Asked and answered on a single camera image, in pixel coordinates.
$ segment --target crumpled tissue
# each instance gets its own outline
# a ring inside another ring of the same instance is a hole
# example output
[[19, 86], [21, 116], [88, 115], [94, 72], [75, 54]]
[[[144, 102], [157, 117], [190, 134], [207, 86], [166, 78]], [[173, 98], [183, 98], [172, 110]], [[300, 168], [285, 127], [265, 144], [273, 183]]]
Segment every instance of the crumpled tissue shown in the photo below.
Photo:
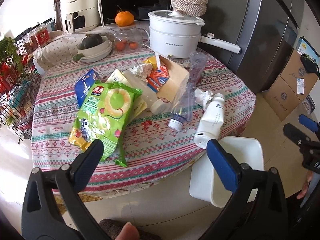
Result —
[[204, 92], [203, 90], [198, 88], [195, 91], [196, 103], [203, 106], [203, 110], [206, 110], [211, 99], [213, 98], [213, 95], [214, 94], [211, 90], [207, 90], [206, 92]]
[[147, 76], [150, 76], [152, 68], [153, 65], [151, 63], [142, 63], [142, 65], [129, 68], [128, 70], [148, 84]]

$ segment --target green plant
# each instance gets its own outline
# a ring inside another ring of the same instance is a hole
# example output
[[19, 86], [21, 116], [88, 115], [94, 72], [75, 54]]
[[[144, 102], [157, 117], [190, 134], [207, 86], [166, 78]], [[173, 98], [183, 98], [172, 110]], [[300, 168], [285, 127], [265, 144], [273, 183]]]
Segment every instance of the green plant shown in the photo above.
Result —
[[4, 37], [0, 41], [0, 64], [3, 62], [7, 63], [8, 65], [13, 65], [15, 69], [19, 72], [23, 72], [23, 65], [22, 65], [22, 57], [17, 54], [17, 47], [14, 45], [15, 41], [10, 37]]

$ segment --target person's hand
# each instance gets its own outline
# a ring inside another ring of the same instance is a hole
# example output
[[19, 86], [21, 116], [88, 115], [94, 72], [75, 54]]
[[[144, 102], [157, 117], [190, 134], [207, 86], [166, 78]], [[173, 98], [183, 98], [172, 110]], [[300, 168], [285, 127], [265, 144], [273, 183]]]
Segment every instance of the person's hand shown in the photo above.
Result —
[[303, 183], [302, 185], [302, 190], [301, 192], [297, 195], [297, 199], [301, 199], [303, 198], [307, 191], [308, 191], [308, 188], [309, 188], [309, 184], [310, 184], [310, 181], [312, 180], [313, 178], [313, 171], [308, 171], [307, 172], [307, 178], [306, 178], [306, 181]]
[[140, 235], [135, 226], [130, 222], [126, 223], [122, 228], [120, 234], [117, 236], [116, 240], [139, 240]]

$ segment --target white bottle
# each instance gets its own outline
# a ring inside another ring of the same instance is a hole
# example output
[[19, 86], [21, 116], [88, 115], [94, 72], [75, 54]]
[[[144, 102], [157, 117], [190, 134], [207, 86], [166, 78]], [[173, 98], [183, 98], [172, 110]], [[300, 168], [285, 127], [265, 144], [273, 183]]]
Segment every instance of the white bottle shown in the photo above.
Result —
[[136, 77], [131, 71], [125, 70], [122, 73], [133, 88], [142, 90], [141, 97], [147, 103], [148, 108], [153, 114], [160, 114], [165, 110], [165, 103], [157, 97], [156, 92], [146, 86], [143, 81]]
[[200, 119], [194, 142], [202, 149], [207, 148], [211, 139], [218, 139], [224, 120], [225, 98], [222, 94], [215, 94], [204, 115]]

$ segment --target onion rings bag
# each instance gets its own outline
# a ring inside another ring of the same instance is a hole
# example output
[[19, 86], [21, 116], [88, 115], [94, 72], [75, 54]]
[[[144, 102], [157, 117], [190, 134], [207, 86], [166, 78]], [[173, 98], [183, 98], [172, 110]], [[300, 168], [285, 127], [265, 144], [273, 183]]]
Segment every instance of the onion rings bag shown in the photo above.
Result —
[[140, 89], [119, 82], [94, 84], [77, 113], [69, 142], [85, 151], [94, 139], [100, 139], [104, 146], [101, 161], [112, 155], [119, 143], [122, 150], [116, 164], [126, 167], [122, 130], [133, 102], [141, 94]]

